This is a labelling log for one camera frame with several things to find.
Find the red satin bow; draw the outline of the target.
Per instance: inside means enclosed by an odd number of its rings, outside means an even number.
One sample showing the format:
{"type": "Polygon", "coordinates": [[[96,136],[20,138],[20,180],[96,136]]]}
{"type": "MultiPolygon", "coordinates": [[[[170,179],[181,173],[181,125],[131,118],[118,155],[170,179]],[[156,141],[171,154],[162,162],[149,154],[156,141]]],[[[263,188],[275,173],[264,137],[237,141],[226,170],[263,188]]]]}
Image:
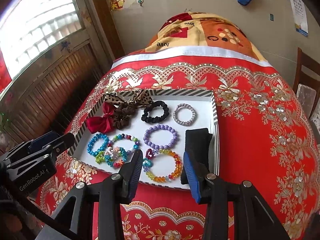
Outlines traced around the red satin bow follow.
{"type": "Polygon", "coordinates": [[[93,116],[85,120],[87,129],[92,133],[109,133],[114,131],[113,113],[116,109],[114,105],[104,102],[102,105],[103,116],[93,116]]]}

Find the black velvet cushion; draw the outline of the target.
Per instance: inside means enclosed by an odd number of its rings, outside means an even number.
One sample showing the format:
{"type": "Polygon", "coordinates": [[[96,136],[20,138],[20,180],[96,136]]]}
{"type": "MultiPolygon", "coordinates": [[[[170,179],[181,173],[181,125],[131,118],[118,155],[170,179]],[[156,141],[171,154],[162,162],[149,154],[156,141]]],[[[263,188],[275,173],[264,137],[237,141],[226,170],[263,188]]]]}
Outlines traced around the black velvet cushion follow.
{"type": "Polygon", "coordinates": [[[209,147],[213,135],[208,128],[189,129],[185,132],[185,149],[187,153],[192,153],[199,164],[203,164],[206,174],[209,172],[209,147]]]}

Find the leopard print bow scrunchie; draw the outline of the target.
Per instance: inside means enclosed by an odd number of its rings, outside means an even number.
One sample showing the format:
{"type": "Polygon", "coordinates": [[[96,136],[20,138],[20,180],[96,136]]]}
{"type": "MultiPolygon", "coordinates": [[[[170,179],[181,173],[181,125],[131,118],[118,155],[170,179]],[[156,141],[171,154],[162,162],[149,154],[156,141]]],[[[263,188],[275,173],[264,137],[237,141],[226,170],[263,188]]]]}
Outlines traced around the leopard print bow scrunchie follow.
{"type": "Polygon", "coordinates": [[[119,130],[129,126],[131,117],[135,115],[137,109],[145,109],[153,103],[150,94],[143,89],[135,91],[131,99],[128,100],[118,94],[106,93],[104,101],[116,106],[112,114],[112,122],[113,127],[119,130]]]}

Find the black scrunchie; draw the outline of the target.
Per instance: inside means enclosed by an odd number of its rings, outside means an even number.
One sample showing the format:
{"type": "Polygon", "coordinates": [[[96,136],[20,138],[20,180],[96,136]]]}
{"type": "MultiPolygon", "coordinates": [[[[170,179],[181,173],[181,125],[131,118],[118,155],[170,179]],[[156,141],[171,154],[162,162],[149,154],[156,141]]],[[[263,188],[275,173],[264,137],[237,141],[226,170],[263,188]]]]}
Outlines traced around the black scrunchie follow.
{"type": "Polygon", "coordinates": [[[168,118],[169,115],[168,105],[164,101],[155,101],[144,109],[141,120],[147,124],[159,124],[168,118]]]}

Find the striped white jewelry tray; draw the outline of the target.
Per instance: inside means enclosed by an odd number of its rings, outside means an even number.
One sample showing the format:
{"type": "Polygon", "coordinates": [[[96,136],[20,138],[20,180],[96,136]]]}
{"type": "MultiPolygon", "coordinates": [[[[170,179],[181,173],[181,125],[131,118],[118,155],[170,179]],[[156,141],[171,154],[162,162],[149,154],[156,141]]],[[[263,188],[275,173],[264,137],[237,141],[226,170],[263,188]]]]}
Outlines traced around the striped white jewelry tray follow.
{"type": "MultiPolygon", "coordinates": [[[[172,149],[173,152],[176,152],[180,159],[183,159],[184,147],[185,147],[185,131],[188,129],[198,129],[198,128],[208,128],[209,133],[213,135],[209,147],[209,170],[216,175],[219,175],[220,168],[220,143],[219,143],[219,129],[218,129],[218,116],[216,110],[216,104],[214,100],[214,92],[211,90],[190,90],[190,89],[169,89],[169,90],[148,90],[153,101],[164,101],[168,107],[170,115],[166,118],[161,124],[164,126],[172,127],[177,132],[177,142],[174,144],[172,149]],[[172,113],[176,106],[180,103],[186,103],[191,105],[195,109],[196,119],[190,126],[182,126],[176,123],[172,117],[172,113]]],[[[92,116],[103,116],[102,109],[103,98],[99,99],[96,103],[90,103],[87,108],[84,108],[84,113],[88,113],[87,117],[92,116]]],[[[123,130],[116,130],[108,133],[109,139],[112,139],[115,135],[119,134],[128,134],[136,137],[139,140],[139,148],[145,155],[146,150],[149,148],[144,144],[144,134],[147,128],[153,127],[157,124],[147,124],[141,120],[143,114],[143,109],[139,109],[136,112],[136,115],[131,119],[128,127],[123,130]]],[[[178,118],[181,121],[188,121],[192,117],[192,113],[188,109],[179,109],[178,118]]],[[[83,122],[80,126],[80,117],[76,117],[72,123],[72,133],[75,136],[75,144],[68,150],[68,155],[73,157],[75,160],[78,160],[84,164],[90,165],[91,167],[96,168],[108,173],[115,173],[119,170],[113,167],[110,167],[106,163],[98,164],[95,161],[95,157],[90,155],[87,152],[87,146],[90,140],[94,137],[95,134],[92,134],[88,129],[86,124],[83,122]]],[[[168,145],[173,139],[173,135],[168,131],[155,131],[152,132],[151,142],[155,145],[168,145]]],[[[125,150],[131,150],[133,143],[130,143],[129,140],[123,139],[120,142],[115,142],[115,146],[123,147],[125,150]]],[[[175,162],[173,157],[163,156],[160,154],[160,157],[155,156],[153,161],[153,167],[151,172],[156,176],[167,176],[175,169],[175,162]]],[[[144,171],[140,175],[140,182],[144,184],[167,187],[172,189],[182,189],[188,190],[189,185],[182,185],[180,178],[173,180],[172,182],[160,183],[157,181],[152,181],[144,171]]]]}

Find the brown slatted wooden door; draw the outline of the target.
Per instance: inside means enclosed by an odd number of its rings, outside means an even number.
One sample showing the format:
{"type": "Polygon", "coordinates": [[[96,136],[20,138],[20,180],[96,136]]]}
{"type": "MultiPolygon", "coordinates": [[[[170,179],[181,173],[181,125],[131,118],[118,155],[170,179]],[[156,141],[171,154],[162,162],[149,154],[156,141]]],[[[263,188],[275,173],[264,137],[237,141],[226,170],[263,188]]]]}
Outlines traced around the brown slatted wooden door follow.
{"type": "Polygon", "coordinates": [[[1,93],[1,152],[50,130],[63,133],[107,67],[93,27],[41,54],[1,93]]]}

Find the red paper window decoration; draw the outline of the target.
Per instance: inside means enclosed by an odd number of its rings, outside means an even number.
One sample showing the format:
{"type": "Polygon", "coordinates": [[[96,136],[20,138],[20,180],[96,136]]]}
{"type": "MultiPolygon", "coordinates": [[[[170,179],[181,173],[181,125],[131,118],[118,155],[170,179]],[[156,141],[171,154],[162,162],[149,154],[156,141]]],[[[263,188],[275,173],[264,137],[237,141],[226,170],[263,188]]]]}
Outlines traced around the red paper window decoration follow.
{"type": "Polygon", "coordinates": [[[11,83],[11,81],[12,79],[5,65],[3,54],[0,51],[0,92],[3,92],[3,90],[8,86],[8,84],[11,83]]]}

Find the red gold floral tablecloth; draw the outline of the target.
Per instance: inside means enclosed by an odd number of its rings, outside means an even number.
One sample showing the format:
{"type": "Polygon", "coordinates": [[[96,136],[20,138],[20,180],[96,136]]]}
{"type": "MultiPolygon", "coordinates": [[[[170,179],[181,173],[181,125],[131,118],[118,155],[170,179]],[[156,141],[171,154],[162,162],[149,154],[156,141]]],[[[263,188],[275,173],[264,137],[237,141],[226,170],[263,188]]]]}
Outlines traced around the red gold floral tablecloth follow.
{"type": "MultiPolygon", "coordinates": [[[[319,210],[319,152],[293,90],[273,67],[202,56],[122,63],[93,89],[89,106],[80,107],[76,128],[103,88],[212,90],[219,119],[221,178],[232,183],[250,180],[289,237],[303,239],[312,214],[319,210]]],[[[107,177],[67,154],[56,164],[56,175],[36,199],[49,215],[76,182],[90,184],[107,177]]],[[[121,213],[125,239],[201,239],[206,207],[197,205],[188,191],[140,184],[135,199],[121,207],[121,213]]]]}

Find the bright window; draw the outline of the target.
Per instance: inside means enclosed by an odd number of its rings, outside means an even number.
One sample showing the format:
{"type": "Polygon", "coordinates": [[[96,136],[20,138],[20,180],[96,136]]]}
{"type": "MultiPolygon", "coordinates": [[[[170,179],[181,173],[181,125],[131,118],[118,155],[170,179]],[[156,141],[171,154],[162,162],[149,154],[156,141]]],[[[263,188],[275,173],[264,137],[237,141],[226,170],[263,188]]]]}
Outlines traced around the bright window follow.
{"type": "Polygon", "coordinates": [[[42,52],[81,29],[74,0],[21,0],[1,22],[1,51],[14,78],[42,52]]]}

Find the brown wooden chair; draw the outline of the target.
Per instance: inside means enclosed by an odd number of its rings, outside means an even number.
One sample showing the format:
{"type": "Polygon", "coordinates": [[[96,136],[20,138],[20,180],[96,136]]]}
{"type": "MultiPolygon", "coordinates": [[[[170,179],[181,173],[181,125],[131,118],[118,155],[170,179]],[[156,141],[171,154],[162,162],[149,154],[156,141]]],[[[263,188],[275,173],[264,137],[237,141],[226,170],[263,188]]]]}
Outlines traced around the brown wooden chair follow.
{"type": "Polygon", "coordinates": [[[319,76],[319,63],[298,48],[293,91],[297,96],[298,102],[301,104],[306,117],[309,119],[319,100],[319,80],[303,72],[302,67],[305,67],[319,76]]]}

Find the yellow orange love blanket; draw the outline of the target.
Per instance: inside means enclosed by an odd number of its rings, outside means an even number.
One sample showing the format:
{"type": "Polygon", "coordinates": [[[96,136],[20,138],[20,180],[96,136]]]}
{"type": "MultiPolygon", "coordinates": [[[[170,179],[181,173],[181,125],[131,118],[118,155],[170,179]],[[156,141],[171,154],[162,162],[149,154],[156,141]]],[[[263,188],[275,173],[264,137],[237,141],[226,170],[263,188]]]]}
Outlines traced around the yellow orange love blanket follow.
{"type": "Polygon", "coordinates": [[[216,14],[184,12],[168,19],[146,48],[132,52],[155,53],[180,46],[219,47],[259,61],[266,59],[234,23],[216,14]]]}

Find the wall calendar poster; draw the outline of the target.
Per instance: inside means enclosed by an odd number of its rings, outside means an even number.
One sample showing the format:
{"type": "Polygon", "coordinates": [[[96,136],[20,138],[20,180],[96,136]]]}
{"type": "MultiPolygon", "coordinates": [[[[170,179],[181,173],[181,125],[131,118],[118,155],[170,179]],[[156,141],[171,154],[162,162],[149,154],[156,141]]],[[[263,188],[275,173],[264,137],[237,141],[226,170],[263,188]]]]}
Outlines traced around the wall calendar poster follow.
{"type": "Polygon", "coordinates": [[[295,29],[297,32],[307,37],[309,34],[309,31],[308,31],[308,20],[307,20],[304,2],[302,0],[290,0],[290,2],[291,2],[291,8],[293,12],[295,29]]]}

